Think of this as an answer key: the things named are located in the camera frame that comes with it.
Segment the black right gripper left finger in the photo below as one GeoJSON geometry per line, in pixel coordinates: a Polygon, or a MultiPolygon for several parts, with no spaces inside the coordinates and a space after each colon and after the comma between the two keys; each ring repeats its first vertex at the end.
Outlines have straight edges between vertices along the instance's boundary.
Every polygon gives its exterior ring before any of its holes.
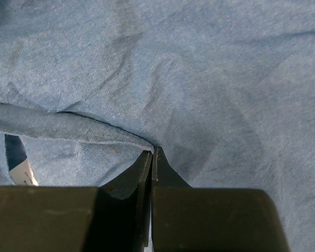
{"type": "Polygon", "coordinates": [[[143,251],[151,160],[101,187],[0,186],[0,251],[143,251]]]}

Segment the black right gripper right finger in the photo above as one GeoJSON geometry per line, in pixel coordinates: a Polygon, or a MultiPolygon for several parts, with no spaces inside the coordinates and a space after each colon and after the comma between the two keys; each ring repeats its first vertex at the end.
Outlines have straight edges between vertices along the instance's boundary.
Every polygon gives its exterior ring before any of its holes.
{"type": "Polygon", "coordinates": [[[152,161],[154,251],[288,251],[274,202],[249,188],[193,188],[161,147],[152,161]]]}

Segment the blue fabric pillowcase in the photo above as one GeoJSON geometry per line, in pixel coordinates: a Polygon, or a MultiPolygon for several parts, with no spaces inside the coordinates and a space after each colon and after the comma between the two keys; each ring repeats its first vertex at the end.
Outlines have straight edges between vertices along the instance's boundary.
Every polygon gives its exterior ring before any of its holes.
{"type": "Polygon", "coordinates": [[[161,146],[315,251],[315,1],[0,1],[0,185],[100,186],[161,146]]]}

